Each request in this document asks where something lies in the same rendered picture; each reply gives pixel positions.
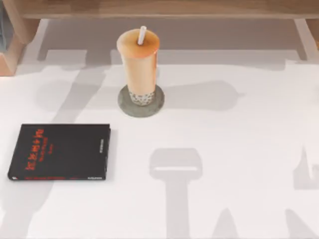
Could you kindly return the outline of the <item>grey round coaster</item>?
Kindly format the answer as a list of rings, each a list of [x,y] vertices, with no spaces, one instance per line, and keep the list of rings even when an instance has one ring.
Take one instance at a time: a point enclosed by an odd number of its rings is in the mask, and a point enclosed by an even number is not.
[[[131,117],[147,118],[157,114],[161,110],[164,105],[164,99],[165,96],[163,90],[156,85],[153,100],[145,106],[140,106],[132,101],[131,96],[129,95],[128,86],[124,86],[118,95],[118,105],[125,114]]]

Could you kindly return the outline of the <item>orange bubble tea cup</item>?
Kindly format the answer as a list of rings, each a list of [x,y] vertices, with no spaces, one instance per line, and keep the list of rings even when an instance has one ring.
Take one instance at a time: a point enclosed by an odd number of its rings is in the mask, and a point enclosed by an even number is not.
[[[122,33],[117,40],[129,96],[139,106],[150,104],[156,91],[159,37],[146,26]]]

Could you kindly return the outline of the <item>black book with red lettering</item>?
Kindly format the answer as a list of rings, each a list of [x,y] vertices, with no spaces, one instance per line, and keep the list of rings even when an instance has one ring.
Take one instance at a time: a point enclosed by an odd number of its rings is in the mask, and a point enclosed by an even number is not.
[[[105,180],[109,124],[24,123],[7,176],[10,180]]]

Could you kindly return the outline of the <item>wooden shelf unit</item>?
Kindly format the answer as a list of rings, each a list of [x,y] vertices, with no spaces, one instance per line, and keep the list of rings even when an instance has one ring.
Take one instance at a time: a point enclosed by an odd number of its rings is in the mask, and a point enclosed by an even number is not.
[[[0,0],[13,39],[0,53],[0,76],[12,76],[43,18],[213,17],[306,20],[319,50],[319,0]]]

